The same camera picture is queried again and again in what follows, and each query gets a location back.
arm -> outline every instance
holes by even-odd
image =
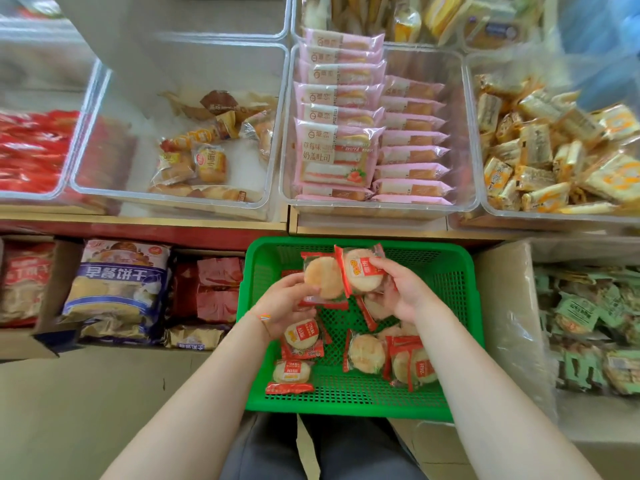
[[[578,449],[411,270],[372,259],[395,282],[378,299],[414,322],[480,480],[601,480]]]
[[[289,325],[316,314],[314,308],[293,311],[302,298],[316,293],[302,279],[301,273],[292,274],[267,290],[102,480],[218,478],[267,346]],[[260,319],[267,315],[268,320]]]

green plastic basket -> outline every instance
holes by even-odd
[[[240,286],[238,316],[246,311],[274,282],[283,269],[302,269],[301,251],[332,252],[333,245],[368,248],[381,242],[385,254],[411,268],[453,310],[484,347],[480,298],[476,290],[474,265],[469,253],[454,244],[411,241],[369,241],[364,239],[315,239],[307,237],[261,237],[247,250],[244,281]],[[347,329],[368,333],[355,300],[348,310],[321,308],[319,316],[332,336],[324,357],[316,360],[312,382],[316,391],[300,395],[265,395],[272,380],[274,362],[280,358],[279,343],[273,342],[253,383],[246,409],[286,413],[335,414],[452,421],[451,411],[439,383],[415,392],[391,387],[382,377],[360,371],[342,371]],[[379,330],[395,323],[390,318]]]

hand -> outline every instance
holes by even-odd
[[[316,316],[315,307],[298,306],[302,298],[320,293],[319,288],[306,284],[304,277],[304,273],[285,276],[272,284],[249,310],[262,320],[272,340],[279,339],[289,325]]]
[[[391,280],[385,282],[383,294],[370,293],[367,297],[393,312],[398,319],[415,323],[425,310],[447,308],[427,283],[410,269],[388,258],[371,258],[371,264],[388,272]]]

gray pants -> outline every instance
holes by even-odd
[[[301,415],[321,480],[425,480],[387,419]],[[306,480],[295,414],[245,412],[221,480]]]

floor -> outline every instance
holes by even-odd
[[[206,359],[186,351],[89,347],[0,365],[0,465],[8,480],[94,480]],[[455,428],[392,420],[430,480],[475,480]],[[308,434],[298,446],[319,475]],[[605,480],[629,480],[638,449],[581,447]]]

